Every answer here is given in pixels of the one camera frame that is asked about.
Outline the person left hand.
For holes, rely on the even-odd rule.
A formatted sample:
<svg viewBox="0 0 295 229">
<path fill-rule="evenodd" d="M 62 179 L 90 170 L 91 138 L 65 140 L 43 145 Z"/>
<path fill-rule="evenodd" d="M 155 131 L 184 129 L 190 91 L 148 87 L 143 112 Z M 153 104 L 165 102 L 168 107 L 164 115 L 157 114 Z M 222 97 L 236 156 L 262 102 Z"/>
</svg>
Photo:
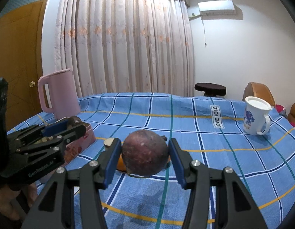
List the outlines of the person left hand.
<svg viewBox="0 0 295 229">
<path fill-rule="evenodd" d="M 12 191 L 8 186 L 4 186 L 0 189 L 0 213 L 15 221 L 19 220 L 21 217 L 11 202 L 15 200 L 19 194 L 19 191 Z M 27 187 L 27 204 L 29 207 L 32 207 L 37 197 L 36 184 L 30 184 Z"/>
</svg>

